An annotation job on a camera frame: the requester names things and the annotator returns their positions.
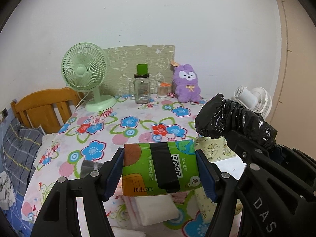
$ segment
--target white towel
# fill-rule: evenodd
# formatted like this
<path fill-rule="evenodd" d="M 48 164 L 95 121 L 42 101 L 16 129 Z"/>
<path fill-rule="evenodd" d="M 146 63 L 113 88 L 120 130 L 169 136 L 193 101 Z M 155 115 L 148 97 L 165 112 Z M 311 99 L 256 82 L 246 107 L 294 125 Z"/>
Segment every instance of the white towel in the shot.
<path fill-rule="evenodd" d="M 2 210 L 9 210 L 15 203 L 13 186 L 5 171 L 0 173 L 0 207 Z"/>
<path fill-rule="evenodd" d="M 152 225 L 177 218 L 179 211 L 171 195 L 135 197 L 142 225 Z"/>

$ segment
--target plush toy bow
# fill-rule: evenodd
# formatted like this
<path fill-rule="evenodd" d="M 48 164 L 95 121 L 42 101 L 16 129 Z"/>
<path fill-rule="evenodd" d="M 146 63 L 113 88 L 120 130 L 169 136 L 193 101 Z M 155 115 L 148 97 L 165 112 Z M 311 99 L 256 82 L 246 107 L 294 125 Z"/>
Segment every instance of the plush toy bow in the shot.
<path fill-rule="evenodd" d="M 195 86 L 186 86 L 186 88 L 189 89 L 189 92 L 194 92 L 194 91 L 193 91 L 193 88 L 195 88 Z"/>

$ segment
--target fan base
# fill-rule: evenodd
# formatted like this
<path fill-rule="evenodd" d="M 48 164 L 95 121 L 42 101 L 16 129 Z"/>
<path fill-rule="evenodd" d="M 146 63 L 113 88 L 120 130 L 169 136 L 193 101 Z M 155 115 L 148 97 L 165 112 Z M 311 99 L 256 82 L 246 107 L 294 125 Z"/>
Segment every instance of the fan base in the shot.
<path fill-rule="evenodd" d="M 95 102 L 94 99 L 86 104 L 86 111 L 99 112 L 111 108 L 116 103 L 116 99 L 111 95 L 101 95 L 101 101 Z"/>

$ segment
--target green lid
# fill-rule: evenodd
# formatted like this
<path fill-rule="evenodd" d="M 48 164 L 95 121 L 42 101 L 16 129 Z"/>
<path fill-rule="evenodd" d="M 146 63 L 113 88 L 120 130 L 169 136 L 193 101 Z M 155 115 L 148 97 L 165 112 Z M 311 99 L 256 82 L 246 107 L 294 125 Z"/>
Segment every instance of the green lid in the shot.
<path fill-rule="evenodd" d="M 137 64 L 136 67 L 138 75 L 148 74 L 148 64 Z"/>

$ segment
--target gray cloth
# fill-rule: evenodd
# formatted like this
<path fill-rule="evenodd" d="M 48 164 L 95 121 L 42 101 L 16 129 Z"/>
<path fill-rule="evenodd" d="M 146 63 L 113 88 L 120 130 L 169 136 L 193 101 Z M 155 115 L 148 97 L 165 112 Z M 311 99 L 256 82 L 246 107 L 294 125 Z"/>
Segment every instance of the gray cloth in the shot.
<path fill-rule="evenodd" d="M 84 160 L 81 165 L 80 178 L 84 178 L 94 170 L 99 171 L 102 165 L 103 163 Z"/>
<path fill-rule="evenodd" d="M 9 176 L 5 171 L 0 173 L 0 207 L 2 210 L 9 210 L 15 203 L 13 187 Z"/>
<path fill-rule="evenodd" d="M 25 195 L 35 171 L 33 167 L 43 134 L 36 128 L 21 126 L 14 118 L 3 139 L 0 154 L 3 166 L 13 184 L 14 191 Z"/>

